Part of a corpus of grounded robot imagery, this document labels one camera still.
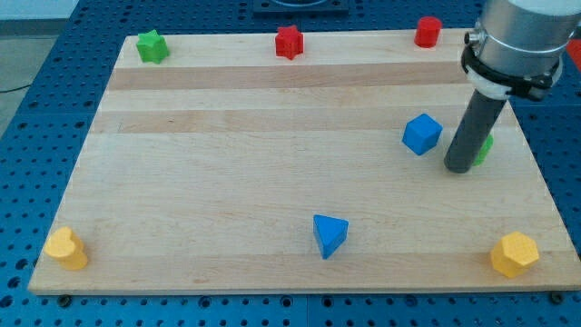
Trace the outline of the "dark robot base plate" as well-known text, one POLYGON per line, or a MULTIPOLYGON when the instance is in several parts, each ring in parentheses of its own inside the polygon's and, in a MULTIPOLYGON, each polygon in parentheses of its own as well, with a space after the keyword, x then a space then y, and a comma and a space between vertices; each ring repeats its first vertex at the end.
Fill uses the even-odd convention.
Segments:
POLYGON ((350 0, 252 0, 254 15, 275 14, 344 14, 350 10, 350 0))

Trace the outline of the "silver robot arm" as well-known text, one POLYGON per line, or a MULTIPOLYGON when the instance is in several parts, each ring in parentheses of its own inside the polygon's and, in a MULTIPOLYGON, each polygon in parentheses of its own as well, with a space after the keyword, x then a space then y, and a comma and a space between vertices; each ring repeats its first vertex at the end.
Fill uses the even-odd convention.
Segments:
POLYGON ((466 32, 468 80, 493 100, 542 100, 562 74, 562 54, 580 22, 580 0, 487 0, 466 32))

